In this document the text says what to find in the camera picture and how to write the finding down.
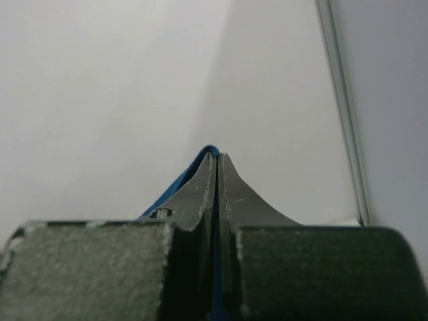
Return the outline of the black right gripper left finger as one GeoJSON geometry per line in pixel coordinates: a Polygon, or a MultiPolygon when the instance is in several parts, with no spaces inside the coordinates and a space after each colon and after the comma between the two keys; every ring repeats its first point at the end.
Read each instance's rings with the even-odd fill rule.
{"type": "Polygon", "coordinates": [[[30,221],[1,260],[2,320],[206,320],[217,161],[136,221],[30,221]]]}

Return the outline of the navy blue t shirt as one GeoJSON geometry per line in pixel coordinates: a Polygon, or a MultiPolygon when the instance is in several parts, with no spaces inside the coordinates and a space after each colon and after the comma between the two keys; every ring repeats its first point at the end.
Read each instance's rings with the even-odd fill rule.
{"type": "Polygon", "coordinates": [[[218,156],[216,147],[203,147],[138,218],[171,230],[159,320],[206,320],[212,309],[218,156]]]}

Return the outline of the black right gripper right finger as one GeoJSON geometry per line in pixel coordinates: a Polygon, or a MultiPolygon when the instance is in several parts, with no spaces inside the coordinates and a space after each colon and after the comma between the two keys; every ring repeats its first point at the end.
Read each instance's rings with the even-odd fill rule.
{"type": "Polygon", "coordinates": [[[225,305],[238,320],[423,320],[425,284],[385,227],[302,225],[218,159],[225,305]]]}

